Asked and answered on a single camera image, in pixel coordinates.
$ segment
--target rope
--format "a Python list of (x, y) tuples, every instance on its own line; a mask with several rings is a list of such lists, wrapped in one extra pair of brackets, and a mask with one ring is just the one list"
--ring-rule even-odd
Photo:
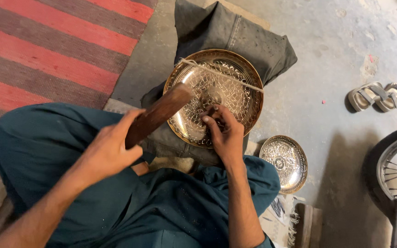
[(244, 86), (246, 86), (246, 87), (249, 87), (249, 88), (251, 88), (251, 89), (257, 90), (257, 91), (259, 91), (259, 92), (261, 92), (261, 93), (264, 94), (264, 90), (262, 90), (262, 89), (260, 89), (260, 88), (258, 88), (258, 87), (255, 87), (255, 86), (250, 85), (250, 84), (245, 83), (245, 82), (241, 82), (240, 80), (237, 80), (237, 79), (235, 79), (235, 78), (232, 78), (232, 77), (230, 77), (230, 76), (227, 76), (227, 75), (225, 75), (225, 74), (223, 74), (223, 73), (220, 73), (220, 72), (218, 72), (218, 71), (216, 71), (216, 70), (211, 70), (211, 69), (209, 69), (209, 68), (207, 68), (207, 67), (205, 67), (205, 66), (203, 66), (203, 65), (199, 65), (199, 64), (197, 64), (197, 62), (194, 61), (193, 59), (184, 59), (184, 58), (181, 58), (180, 63), (185, 63), (185, 64), (188, 64), (188, 65), (192, 65), (192, 66), (198, 67), (198, 68), (200, 68), (200, 69), (202, 69), (202, 70), (209, 71), (209, 72), (211, 72), (211, 73), (214, 73), (214, 74), (217, 74), (217, 75), (219, 75), (219, 76), (225, 77), (225, 78), (227, 78), (227, 79), (233, 80), (234, 82), (237, 82), (237, 83), (239, 83), (239, 84), (241, 84), (241, 85), (244, 85)]
[(295, 245), (296, 224), (300, 222), (300, 216), (296, 212), (295, 208), (293, 209), (292, 214), (290, 215), (290, 222), (291, 222), (291, 226), (289, 227), (289, 239), (287, 240), (287, 242), (288, 245), (292, 247)]

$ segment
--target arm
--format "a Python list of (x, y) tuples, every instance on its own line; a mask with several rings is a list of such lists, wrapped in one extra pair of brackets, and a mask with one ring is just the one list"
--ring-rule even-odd
[[(202, 115), (203, 121), (211, 130), (212, 143), (226, 168), (229, 182), (229, 245), (230, 247), (255, 247), (265, 236), (261, 229), (257, 212), (247, 181), (246, 165), (243, 162), (244, 127), (232, 113), (223, 106), (215, 105), (216, 113)], [(225, 122), (221, 132), (215, 118)]]
[(118, 124), (102, 128), (56, 185), (0, 235), (0, 247), (44, 247), (67, 208), (84, 189), (137, 160), (142, 148), (126, 150), (125, 137), (142, 112), (130, 110)]

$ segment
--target engraved brass plate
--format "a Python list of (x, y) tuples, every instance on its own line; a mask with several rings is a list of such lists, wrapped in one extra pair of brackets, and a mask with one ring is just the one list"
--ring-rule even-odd
[[(254, 67), (236, 53), (223, 49), (209, 49), (191, 54), (185, 59), (193, 59), (198, 65), (263, 88)], [(244, 125), (244, 135), (250, 132), (260, 116), (263, 93), (234, 80), (199, 67), (179, 63), (166, 81), (163, 94), (178, 83), (187, 84), (195, 97), (171, 117), (168, 123), (172, 130), (189, 144), (212, 148), (210, 131), (199, 115), (214, 103), (229, 108), (235, 119)], [(220, 121), (217, 123), (223, 130), (224, 125)]]

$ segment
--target brass plate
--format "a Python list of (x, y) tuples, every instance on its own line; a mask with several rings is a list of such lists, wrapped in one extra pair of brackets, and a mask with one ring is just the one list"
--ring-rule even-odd
[[(242, 82), (263, 88), (254, 67), (240, 55), (223, 49), (191, 54), (199, 65), (218, 70)], [(226, 106), (244, 125), (244, 135), (254, 127), (263, 106), (263, 93), (201, 68), (179, 63), (165, 83), (163, 94), (177, 83), (190, 86), (195, 97), (168, 120), (174, 133), (194, 146), (212, 148), (211, 133), (199, 115), (214, 103)], [(223, 130), (224, 125), (218, 121)]]
[(281, 194), (293, 194), (306, 182), (306, 155), (295, 140), (284, 135), (269, 138), (261, 147), (260, 158), (277, 169)]

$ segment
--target silver sandal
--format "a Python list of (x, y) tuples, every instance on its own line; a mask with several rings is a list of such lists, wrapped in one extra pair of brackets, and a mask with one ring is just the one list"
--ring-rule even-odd
[(385, 91), (388, 93), (388, 99), (376, 100), (376, 104), (384, 112), (397, 109), (397, 82), (386, 86)]
[(370, 82), (349, 92), (349, 101), (353, 108), (360, 112), (366, 110), (375, 101), (386, 101), (389, 95), (380, 82)]

